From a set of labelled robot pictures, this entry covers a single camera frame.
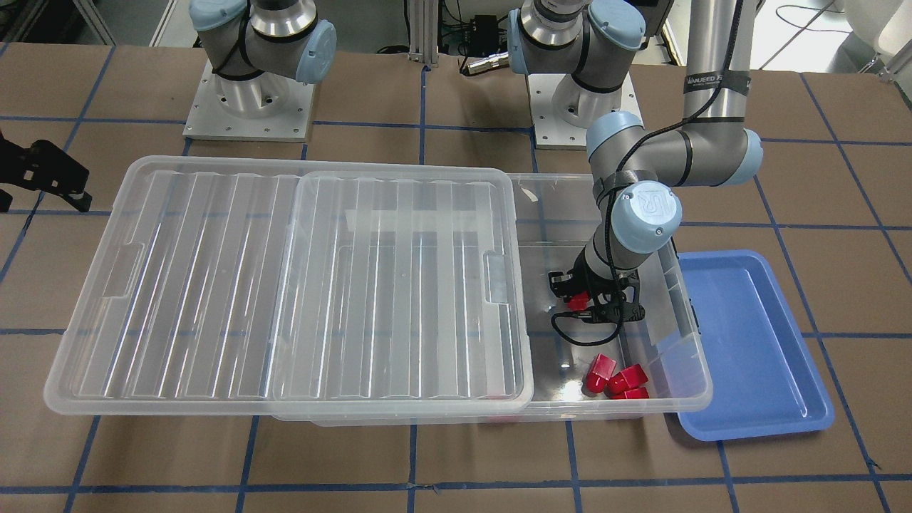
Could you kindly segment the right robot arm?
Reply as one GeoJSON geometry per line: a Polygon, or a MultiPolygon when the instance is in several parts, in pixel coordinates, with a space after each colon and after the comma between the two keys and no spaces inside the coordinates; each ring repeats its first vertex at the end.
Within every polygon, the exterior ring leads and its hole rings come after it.
{"type": "Polygon", "coordinates": [[[192,1],[207,54],[183,133],[192,140],[303,142],[338,33],[313,1],[192,1]]]}

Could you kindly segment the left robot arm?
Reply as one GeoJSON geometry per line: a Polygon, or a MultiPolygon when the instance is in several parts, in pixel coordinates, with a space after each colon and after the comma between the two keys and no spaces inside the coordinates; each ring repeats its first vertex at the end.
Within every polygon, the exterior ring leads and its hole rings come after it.
{"type": "Polygon", "coordinates": [[[566,311],[584,323],[640,321],[629,289],[636,272],[680,226],[677,187],[722,187],[759,172],[759,135],[744,126],[756,1],[697,1],[690,12],[683,113],[649,130],[624,108],[587,113],[584,102],[615,100],[634,56],[651,35],[660,1],[525,1],[508,14],[507,49],[519,75],[561,74],[557,91],[586,129],[599,226],[568,271],[549,274],[566,311]]]}

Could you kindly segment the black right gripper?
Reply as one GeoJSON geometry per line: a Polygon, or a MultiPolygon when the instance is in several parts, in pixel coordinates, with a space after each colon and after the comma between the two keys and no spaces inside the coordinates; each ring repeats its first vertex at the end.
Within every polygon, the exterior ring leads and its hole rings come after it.
{"type": "Polygon", "coordinates": [[[89,171],[49,140],[23,148],[1,137],[1,184],[62,198],[81,213],[91,207],[89,171]]]}

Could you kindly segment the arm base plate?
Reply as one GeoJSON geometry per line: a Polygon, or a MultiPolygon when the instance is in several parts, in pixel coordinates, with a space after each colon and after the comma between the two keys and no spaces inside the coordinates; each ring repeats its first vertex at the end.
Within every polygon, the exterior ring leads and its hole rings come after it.
{"type": "Polygon", "coordinates": [[[264,73],[228,81],[205,63],[183,136],[191,140],[305,143],[316,85],[264,73]]]}
{"type": "Polygon", "coordinates": [[[641,117],[630,76],[609,93],[583,90],[568,74],[527,76],[535,146],[543,150],[584,150],[586,131],[607,113],[624,110],[641,117]]]}

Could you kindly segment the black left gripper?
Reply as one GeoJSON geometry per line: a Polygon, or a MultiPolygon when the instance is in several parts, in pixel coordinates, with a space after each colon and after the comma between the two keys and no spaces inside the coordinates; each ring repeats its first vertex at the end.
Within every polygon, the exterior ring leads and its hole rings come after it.
{"type": "Polygon", "coordinates": [[[549,273],[549,288],[564,304],[571,296],[584,290],[591,297],[586,311],[559,312],[557,316],[580,319],[589,324],[642,321],[646,317],[646,309],[638,301],[639,284],[637,271],[617,279],[596,275],[584,260],[583,252],[568,272],[549,273]]]}

